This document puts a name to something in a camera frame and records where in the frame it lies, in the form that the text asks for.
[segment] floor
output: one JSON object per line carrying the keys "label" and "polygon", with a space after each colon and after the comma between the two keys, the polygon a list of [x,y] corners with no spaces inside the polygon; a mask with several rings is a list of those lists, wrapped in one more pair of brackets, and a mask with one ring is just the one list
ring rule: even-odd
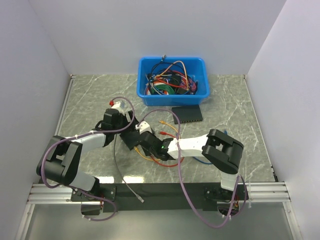
{"label": "floor", "polygon": [[[103,118],[109,101],[116,96],[129,98],[139,120],[158,107],[145,106],[136,94],[137,75],[76,75],[64,109],[59,135],[68,137],[90,131]],[[210,96],[200,105],[203,121],[182,124],[181,136],[191,138],[207,134],[210,129],[227,130],[228,134],[244,144],[239,173],[246,182],[274,182],[273,169],[254,112],[243,75],[210,75]],[[173,124],[168,113],[156,112],[147,117],[155,132],[174,133],[159,123]],[[121,183],[113,160],[113,147],[95,149],[84,154],[79,169],[103,183]],[[118,138],[115,145],[116,160],[120,171],[129,183],[177,183],[178,170],[162,167],[141,158]],[[181,171],[185,182],[219,182],[220,172],[213,165],[205,165],[193,158],[186,158]]]}

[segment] blue cable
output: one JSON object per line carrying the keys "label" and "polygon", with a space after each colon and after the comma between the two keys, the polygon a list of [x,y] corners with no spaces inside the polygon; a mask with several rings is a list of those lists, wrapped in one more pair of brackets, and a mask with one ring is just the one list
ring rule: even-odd
{"label": "blue cable", "polygon": [[193,158],[194,158],[195,160],[197,160],[198,162],[202,163],[202,164],[207,164],[207,165],[211,165],[211,164],[212,164],[211,162],[201,161],[200,159],[196,158],[195,156],[193,156]]}

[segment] cable bundle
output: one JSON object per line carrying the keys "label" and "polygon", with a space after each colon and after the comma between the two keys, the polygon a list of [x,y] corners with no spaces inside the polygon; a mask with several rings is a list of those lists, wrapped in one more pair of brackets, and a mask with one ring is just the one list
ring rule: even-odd
{"label": "cable bundle", "polygon": [[[169,66],[154,73],[155,69],[163,64]],[[171,70],[172,66],[181,68],[184,74]],[[152,67],[151,73],[146,75],[146,78],[148,83],[145,87],[145,95],[194,95],[198,89],[198,83],[187,75],[185,64],[182,61],[164,62],[162,59]]]}

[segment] gray marble surface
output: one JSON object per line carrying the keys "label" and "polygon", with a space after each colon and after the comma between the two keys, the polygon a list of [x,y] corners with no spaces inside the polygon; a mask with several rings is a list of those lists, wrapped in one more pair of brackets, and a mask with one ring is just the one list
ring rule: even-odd
{"label": "gray marble surface", "polygon": [[[129,98],[139,120],[150,110],[158,107],[145,106],[136,94],[137,75],[77,75],[65,108],[59,134],[73,136],[90,131],[102,119],[110,99],[116,96]],[[247,182],[274,182],[263,138],[254,113],[243,75],[210,75],[210,96],[200,105],[203,121],[181,125],[182,138],[207,134],[210,129],[227,130],[228,134],[244,144],[239,173]],[[159,120],[173,123],[166,112],[155,112],[147,117],[155,132],[174,131]],[[114,144],[84,154],[79,169],[103,182],[121,183],[113,159]],[[178,169],[162,167],[141,158],[117,138],[116,160],[125,180],[130,183],[177,183]],[[181,164],[185,182],[218,182],[220,174],[213,165],[205,165],[187,157]]]}

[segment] robotic arm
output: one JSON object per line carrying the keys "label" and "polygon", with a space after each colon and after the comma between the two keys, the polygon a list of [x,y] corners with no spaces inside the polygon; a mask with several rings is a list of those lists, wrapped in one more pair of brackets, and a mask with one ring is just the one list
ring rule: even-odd
{"label": "robotic arm", "polygon": [[[154,134],[150,125],[142,121],[133,123],[124,131],[117,133],[99,133],[64,142],[55,147],[48,155],[45,164],[45,175],[48,179],[65,186],[72,186],[90,192],[95,196],[100,195],[99,179],[78,170],[81,154],[95,148],[109,145],[115,134],[120,137],[131,150],[140,145],[146,156],[154,155],[163,161],[178,158],[177,140],[166,138],[160,140]],[[129,124],[123,110],[123,104],[116,102],[108,108],[93,131],[119,130]],[[53,136],[47,149],[54,143],[64,139],[61,136]],[[231,136],[217,129],[211,129],[208,134],[183,138],[179,140],[181,157],[205,157],[221,171],[221,188],[232,191],[238,176],[239,164],[243,152],[243,144]],[[41,164],[39,162],[36,173],[41,175]]]}

